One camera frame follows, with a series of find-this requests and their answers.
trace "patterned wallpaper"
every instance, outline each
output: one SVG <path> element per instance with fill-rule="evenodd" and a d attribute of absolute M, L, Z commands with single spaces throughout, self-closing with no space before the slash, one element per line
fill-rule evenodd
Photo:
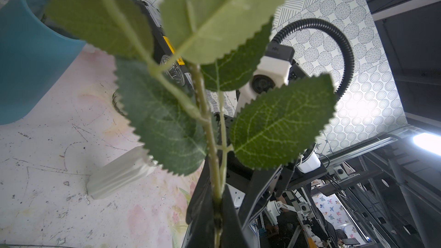
<path fill-rule="evenodd" d="M 328 155 L 407 124 L 384 48 L 366 0 L 297 0 L 302 10 L 287 4 L 278 9 L 273 35 L 289 23 L 310 17 L 325 19 L 349 39 L 356 67 L 354 78 L 336 106 L 336 114 L 316 138 L 318 152 Z M 310 76 L 330 73 L 335 86 L 343 74 L 343 57 L 327 34 L 306 29 L 283 41 Z"/>
<path fill-rule="evenodd" d="M 144 0 L 157 7 L 161 0 Z M 335 117 L 316 138 L 319 153 L 331 154 L 407 124 L 387 57 L 366 0 L 285 0 L 275 12 L 273 35 L 292 21 L 319 17 L 339 27 L 350 40 L 356 71 L 349 89 L 338 102 Z M 337 44 L 317 30 L 290 35 L 285 45 L 295 49 L 295 60 L 305 72 L 331 74 L 338 85 L 343 58 Z M 218 111 L 217 94 L 208 91 Z M 226 112 L 234 114 L 235 92 L 226 92 Z"/>
<path fill-rule="evenodd" d="M 331 223 L 335 229 L 344 230 L 348 238 L 355 238 L 360 244 L 366 243 L 366 240 L 358 233 L 354 223 L 348 217 L 345 208 L 335 194 L 331 196 L 318 194 L 313 196 L 312 200 L 327 222 Z"/>

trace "pink marbled table surface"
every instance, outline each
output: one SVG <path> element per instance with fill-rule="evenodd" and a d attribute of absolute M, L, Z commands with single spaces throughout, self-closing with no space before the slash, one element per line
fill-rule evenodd
<path fill-rule="evenodd" d="M 82 247 L 180 247 L 200 169 L 157 168 L 102 200 L 85 185 L 98 168 L 139 146 L 112 106 L 112 56 L 81 52 L 35 108 L 0 126 L 0 241 Z"/>

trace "green leaf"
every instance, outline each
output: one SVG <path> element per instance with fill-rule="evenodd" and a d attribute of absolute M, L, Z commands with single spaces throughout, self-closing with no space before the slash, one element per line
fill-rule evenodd
<path fill-rule="evenodd" d="M 152 34 L 140 8 L 131 0 L 116 2 L 139 34 L 146 50 L 152 51 Z M 51 0 L 46 14 L 74 36 L 109 54 L 128 59 L 138 57 L 137 51 L 109 16 L 101 0 Z"/>
<path fill-rule="evenodd" d="M 238 114 L 230 141 L 239 161 L 254 169 L 297 160 L 333 117 L 329 75 L 298 80 L 260 95 Z"/>
<path fill-rule="evenodd" d="M 284 0 L 164 0 L 165 33 L 181 56 L 212 63 L 252 37 Z"/>
<path fill-rule="evenodd" d="M 144 63 L 117 58 L 115 74 L 126 118 L 149 154 L 175 174 L 197 170 L 206 156 L 201 124 L 184 112 Z"/>
<path fill-rule="evenodd" d="M 187 206 L 190 203 L 191 200 L 191 195 L 184 189 L 179 188 L 179 190 L 181 191 L 181 193 L 185 196 L 185 199 L 187 200 Z"/>
<path fill-rule="evenodd" d="M 211 91 L 231 91 L 246 84 L 265 53 L 272 26 L 273 18 L 245 44 L 240 45 L 222 59 L 201 66 L 205 87 Z"/>

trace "person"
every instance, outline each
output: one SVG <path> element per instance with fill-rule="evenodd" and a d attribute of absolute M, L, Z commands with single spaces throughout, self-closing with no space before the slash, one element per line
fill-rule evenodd
<path fill-rule="evenodd" d="M 343 239 L 348 238 L 348 236 L 346 235 L 345 231 L 342 229 L 337 229 L 335 230 L 335 234 L 337 236 L 337 245 L 344 247 L 344 243 L 343 243 Z M 322 240 L 323 246 L 324 247 L 328 247 L 328 243 L 325 242 L 324 240 Z"/>
<path fill-rule="evenodd" d="M 276 197 L 276 201 L 280 201 L 283 204 L 286 204 L 286 200 L 285 200 L 285 198 L 283 196 Z M 281 225 L 284 225 L 286 223 L 295 222 L 296 221 L 296 218 L 292 219 L 292 216 L 297 217 L 295 212 L 290 212 L 289 210 L 287 210 L 285 208 L 281 208 L 280 210 L 281 210 L 281 213 L 277 217 L 278 223 L 281 223 Z M 267 230 L 268 238 L 273 237 L 274 235 L 278 235 L 279 234 L 279 225 L 278 224 L 273 226 L 272 224 L 270 224 L 270 223 L 268 224 L 267 223 L 265 225 L 265 229 Z"/>
<path fill-rule="evenodd" d="M 335 233 L 337 234 L 338 245 L 339 246 L 343 246 L 344 243 L 343 243 L 342 239 L 348 238 L 348 236 L 346 235 L 345 231 L 342 230 L 342 229 L 337 229 L 337 230 L 335 230 Z"/>

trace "white plastic block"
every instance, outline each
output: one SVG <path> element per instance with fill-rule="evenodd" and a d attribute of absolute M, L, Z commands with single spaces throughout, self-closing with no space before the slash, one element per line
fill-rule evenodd
<path fill-rule="evenodd" d="M 282 85 L 288 85 L 290 68 L 291 63 L 288 61 L 263 56 L 253 75 L 268 76 L 274 81 L 275 86 L 280 88 Z M 246 104 L 255 100 L 258 96 L 258 94 L 252 89 L 250 82 L 247 82 L 244 86 L 239 88 L 239 91 L 240 97 L 237 102 L 235 115 L 240 113 L 240 110 L 244 108 Z"/>
<path fill-rule="evenodd" d="M 301 163 L 297 168 L 304 174 L 309 173 L 320 167 L 320 160 L 317 157 L 317 154 L 313 152 L 308 160 Z"/>
<path fill-rule="evenodd" d="M 157 162 L 148 152 L 142 146 L 135 147 L 93 173 L 86 185 L 88 195 L 102 199 L 151 174 Z"/>

